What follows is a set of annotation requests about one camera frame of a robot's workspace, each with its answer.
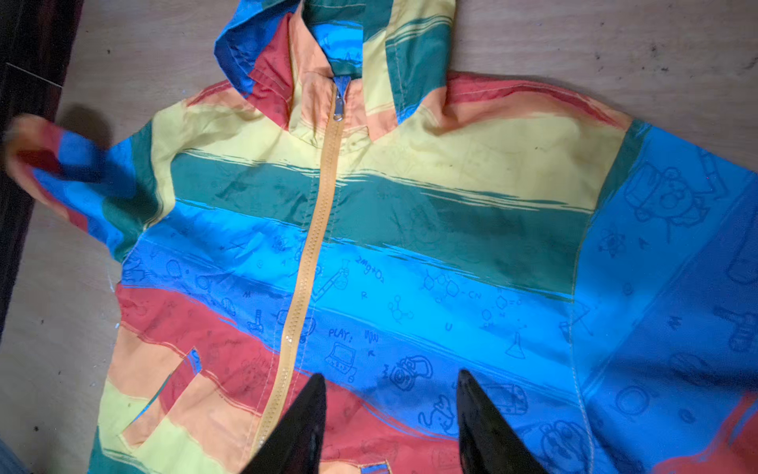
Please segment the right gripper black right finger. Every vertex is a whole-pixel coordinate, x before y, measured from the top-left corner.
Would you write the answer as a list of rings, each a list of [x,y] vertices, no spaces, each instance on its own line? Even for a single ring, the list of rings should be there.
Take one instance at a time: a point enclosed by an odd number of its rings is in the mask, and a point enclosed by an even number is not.
[[[547,472],[467,369],[458,374],[456,409],[463,473]]]

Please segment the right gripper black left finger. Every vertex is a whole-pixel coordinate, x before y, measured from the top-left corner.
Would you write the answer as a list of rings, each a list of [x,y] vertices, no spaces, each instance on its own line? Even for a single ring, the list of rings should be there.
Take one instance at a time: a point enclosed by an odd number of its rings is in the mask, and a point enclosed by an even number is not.
[[[318,473],[326,412],[326,381],[321,373],[316,373],[242,473]]]

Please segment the rainbow striped kids jacket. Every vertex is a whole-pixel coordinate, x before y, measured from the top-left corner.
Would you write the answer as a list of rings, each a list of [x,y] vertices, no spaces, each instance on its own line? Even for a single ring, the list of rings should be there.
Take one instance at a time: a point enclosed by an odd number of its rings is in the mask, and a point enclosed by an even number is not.
[[[315,375],[324,473],[460,473],[482,389],[548,473],[757,469],[757,176],[448,68],[451,1],[244,1],[223,82],[6,168],[104,243],[93,473],[240,473]]]

